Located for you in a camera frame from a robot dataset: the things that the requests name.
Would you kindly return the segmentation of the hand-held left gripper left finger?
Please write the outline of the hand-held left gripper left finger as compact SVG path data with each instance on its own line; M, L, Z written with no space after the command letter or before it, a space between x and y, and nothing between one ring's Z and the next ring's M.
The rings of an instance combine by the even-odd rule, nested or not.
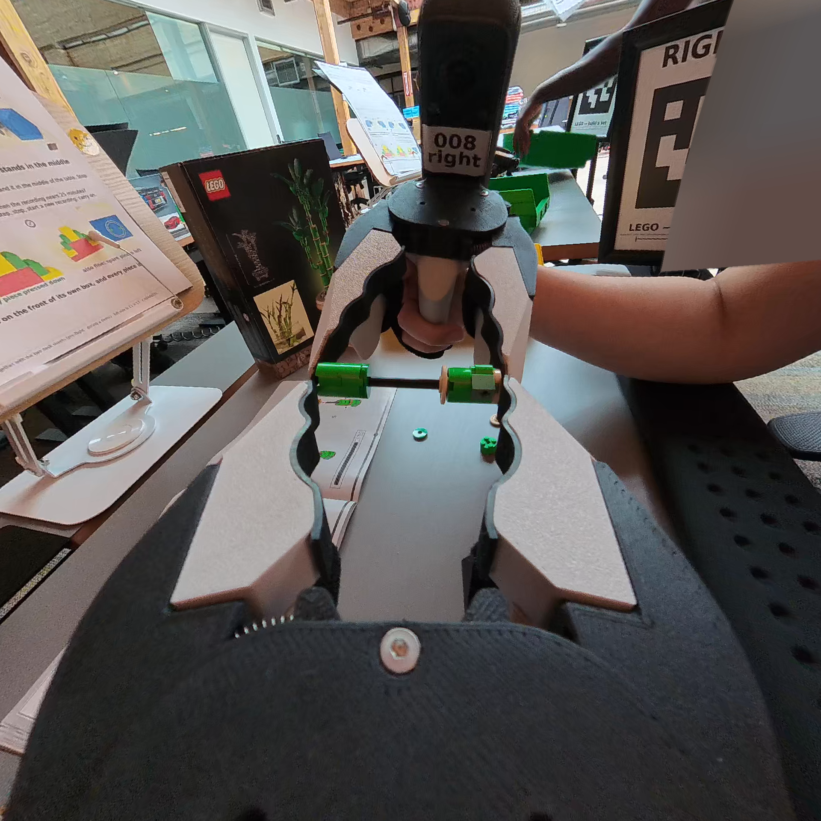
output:
M319 407L310 381L290 391L226 448L170 602L244 601L286 612L324 573Z

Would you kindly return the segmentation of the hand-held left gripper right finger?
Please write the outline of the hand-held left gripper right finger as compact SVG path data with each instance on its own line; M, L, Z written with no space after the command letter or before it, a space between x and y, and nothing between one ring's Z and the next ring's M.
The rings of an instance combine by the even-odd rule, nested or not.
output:
M563 602L631 611L637 600L590 454L514 379L504 382L498 464L486 514L489 575L517 617Z

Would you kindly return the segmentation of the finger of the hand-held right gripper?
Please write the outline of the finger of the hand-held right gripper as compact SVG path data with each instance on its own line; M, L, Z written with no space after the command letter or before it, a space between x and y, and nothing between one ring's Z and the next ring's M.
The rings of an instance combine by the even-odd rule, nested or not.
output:
M522 381L532 299L512 249L488 249L468 269L468 334L474 362Z
M398 338L405 251L387 231L371 230L334 272L310 353L309 375L337 362L353 344L360 361L377 349L381 333Z

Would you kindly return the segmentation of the green brick axle assembly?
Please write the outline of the green brick axle assembly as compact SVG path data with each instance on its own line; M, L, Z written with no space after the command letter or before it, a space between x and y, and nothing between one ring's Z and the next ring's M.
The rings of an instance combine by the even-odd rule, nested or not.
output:
M434 390L440 402L496 403L502 388L502 374L490 364L443 367L438 378L375 377L368 364L320 363L314 372L320 396L365 399L375 387Z

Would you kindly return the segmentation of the person's right forearm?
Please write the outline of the person's right forearm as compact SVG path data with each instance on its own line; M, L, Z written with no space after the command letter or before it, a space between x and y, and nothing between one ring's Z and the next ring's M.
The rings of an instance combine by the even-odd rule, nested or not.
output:
M820 262L709 281L538 269L530 336L616 374L673 384L764 375L820 348Z

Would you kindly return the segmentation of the grey desk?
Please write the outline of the grey desk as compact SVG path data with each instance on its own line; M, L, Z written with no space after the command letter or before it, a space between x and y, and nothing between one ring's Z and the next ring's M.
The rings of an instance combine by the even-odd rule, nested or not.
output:
M667 531L669 518L633 417L612 373L531 341L526 390L607 463ZM234 325L156 384L208 385L223 403L108 517L77 532L77 550L2 622L1 717L38 680L128 550L218 452L263 414L279 383L257 368ZM478 441L491 409L440 405L433 392L396 396L343 542L340 612L351 620L454 620L463 612L461 560L478 537L498 477ZM428 437L416 442L415 428Z

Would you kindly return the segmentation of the person's right hand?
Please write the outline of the person's right hand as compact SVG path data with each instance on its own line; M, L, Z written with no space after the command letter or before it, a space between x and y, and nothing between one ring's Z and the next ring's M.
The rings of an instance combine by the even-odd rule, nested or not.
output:
M397 338L417 355L438 357L450 346L459 343L466 335L462 310L462 294L465 278L460 275L455 283L448 318L442 323L431 323L419 310L419 289L416 268L409 264L403 279L402 307L396 321Z

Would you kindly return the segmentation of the grey background table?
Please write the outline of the grey background table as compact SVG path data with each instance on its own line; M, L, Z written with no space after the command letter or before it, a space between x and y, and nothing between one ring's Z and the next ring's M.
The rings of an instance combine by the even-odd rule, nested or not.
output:
M549 171L550 202L532 239L545 263L597 260L601 220L569 170Z

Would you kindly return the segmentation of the black bamboo set box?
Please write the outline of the black bamboo set box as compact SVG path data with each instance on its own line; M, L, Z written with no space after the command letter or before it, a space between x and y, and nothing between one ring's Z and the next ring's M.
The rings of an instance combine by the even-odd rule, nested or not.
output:
M161 172L254 359L305 366L346 228L323 141Z

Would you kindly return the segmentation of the background instruction sheet stand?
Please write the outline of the background instruction sheet stand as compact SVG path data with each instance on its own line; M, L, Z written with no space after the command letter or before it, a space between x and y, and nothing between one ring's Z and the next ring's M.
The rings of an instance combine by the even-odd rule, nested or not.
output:
M319 71L339 90L354 118L346 128L377 183L392 187L421 175L421 151L393 100L360 67L316 61Z

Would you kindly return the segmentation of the green plastic bin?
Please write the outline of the green plastic bin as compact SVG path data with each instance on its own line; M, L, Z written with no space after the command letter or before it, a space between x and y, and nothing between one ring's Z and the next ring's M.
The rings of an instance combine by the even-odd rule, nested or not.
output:
M533 130L520 165L534 168L583 168L598 150L596 136L563 130Z
M511 176L494 177L488 182L510 205L510 214L520 219L522 227L533 234L549 208L550 190L547 170L538 169Z

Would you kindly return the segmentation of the medium framed marker sign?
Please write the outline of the medium framed marker sign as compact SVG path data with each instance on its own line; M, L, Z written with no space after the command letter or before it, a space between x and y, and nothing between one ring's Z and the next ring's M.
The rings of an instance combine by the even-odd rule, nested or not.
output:
M572 98L566 131L609 140L617 94L617 75Z

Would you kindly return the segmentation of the white instruction booklet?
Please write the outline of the white instruction booklet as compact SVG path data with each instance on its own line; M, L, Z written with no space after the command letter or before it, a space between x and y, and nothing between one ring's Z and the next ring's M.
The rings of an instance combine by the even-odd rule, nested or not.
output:
M320 488L332 542L338 549L395 395L394 387L375 387L365 399L319 398L315 438L320 462L312 478Z

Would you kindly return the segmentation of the white sheet stand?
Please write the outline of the white sheet stand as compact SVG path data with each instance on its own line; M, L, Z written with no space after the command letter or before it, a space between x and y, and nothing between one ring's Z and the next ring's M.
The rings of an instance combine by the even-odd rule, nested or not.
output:
M135 345L130 395L38 459L20 414L3 430L24 472L1 489L6 517L77 526L110 508L221 398L214 387L149 386L149 342Z

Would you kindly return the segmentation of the black perforated chair back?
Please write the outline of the black perforated chair back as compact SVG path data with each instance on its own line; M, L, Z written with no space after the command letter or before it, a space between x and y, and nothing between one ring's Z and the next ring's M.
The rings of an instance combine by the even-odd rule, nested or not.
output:
M731 384L620 377L687 557L768 703L798 819L820 819L819 495Z

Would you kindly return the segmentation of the large framed marker sign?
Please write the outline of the large framed marker sign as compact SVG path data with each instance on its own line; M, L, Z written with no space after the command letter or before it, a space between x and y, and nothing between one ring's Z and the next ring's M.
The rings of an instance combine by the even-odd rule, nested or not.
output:
M602 263L661 264L731 1L627 32L611 121Z

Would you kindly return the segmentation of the light grey panel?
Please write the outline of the light grey panel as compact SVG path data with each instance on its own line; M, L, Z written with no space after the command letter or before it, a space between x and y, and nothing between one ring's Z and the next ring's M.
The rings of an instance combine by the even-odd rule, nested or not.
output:
M820 258L820 2L735 1L663 271Z

